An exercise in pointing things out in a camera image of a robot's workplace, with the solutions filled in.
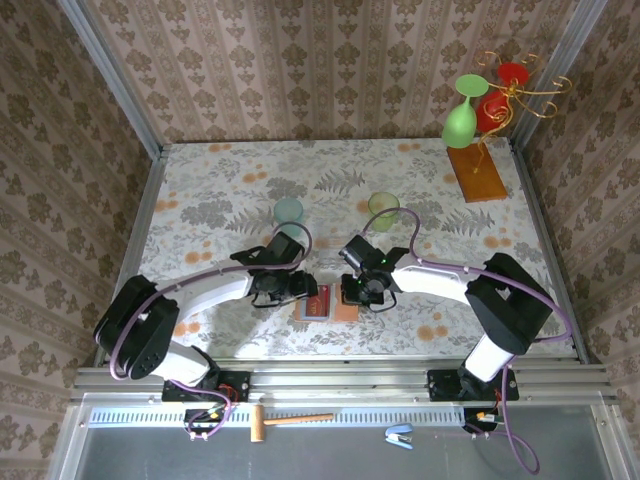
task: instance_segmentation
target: wooden base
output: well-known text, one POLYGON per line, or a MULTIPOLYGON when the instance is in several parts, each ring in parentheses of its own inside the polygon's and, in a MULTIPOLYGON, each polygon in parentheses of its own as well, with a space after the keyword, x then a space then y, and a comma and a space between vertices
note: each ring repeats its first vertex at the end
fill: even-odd
POLYGON ((447 148, 451 166, 467 203, 507 198, 507 189, 504 188, 487 146, 483 143, 481 148, 484 151, 484 158, 476 172, 474 170, 480 159, 477 143, 472 143, 466 148, 447 148))

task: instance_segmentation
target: blue stapler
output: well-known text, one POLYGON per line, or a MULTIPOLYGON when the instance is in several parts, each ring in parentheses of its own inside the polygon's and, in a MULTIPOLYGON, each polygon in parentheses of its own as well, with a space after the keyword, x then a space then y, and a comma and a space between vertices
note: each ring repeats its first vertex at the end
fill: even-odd
POLYGON ((406 435, 411 432, 413 432, 413 425, 410 423, 402 423, 400 425, 394 425, 393 427, 387 428, 384 436, 385 440, 393 445, 406 448, 407 450, 413 450, 411 437, 406 435))

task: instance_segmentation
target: red card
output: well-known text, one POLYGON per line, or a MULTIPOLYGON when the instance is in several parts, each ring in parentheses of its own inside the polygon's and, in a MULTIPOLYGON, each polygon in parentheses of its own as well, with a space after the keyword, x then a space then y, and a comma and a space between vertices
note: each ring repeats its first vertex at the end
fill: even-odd
POLYGON ((307 298, 305 301, 304 320, 322 320, 329 318, 329 292, 329 285, 318 285, 318 295, 307 298))

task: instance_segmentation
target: green wine glass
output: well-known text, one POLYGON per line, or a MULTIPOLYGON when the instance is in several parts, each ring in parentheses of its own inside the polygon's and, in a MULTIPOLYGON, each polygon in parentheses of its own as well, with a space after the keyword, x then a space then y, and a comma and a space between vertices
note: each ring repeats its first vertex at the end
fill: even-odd
POLYGON ((465 148, 471 145, 476 133, 476 112, 471 106, 471 99, 487 93, 489 83, 480 75, 470 73, 456 80, 456 90, 466 98, 451 110, 444 124, 442 140, 448 147, 465 148))

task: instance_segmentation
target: hammer handle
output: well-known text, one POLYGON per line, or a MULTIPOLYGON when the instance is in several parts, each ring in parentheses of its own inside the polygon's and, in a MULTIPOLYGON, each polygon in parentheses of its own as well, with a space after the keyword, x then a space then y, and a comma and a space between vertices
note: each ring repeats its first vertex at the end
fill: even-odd
POLYGON ((321 413, 318 415, 303 415, 299 417, 270 418, 265 419, 265 425, 285 425, 287 423, 320 422, 322 420, 333 420, 333 413, 321 413))

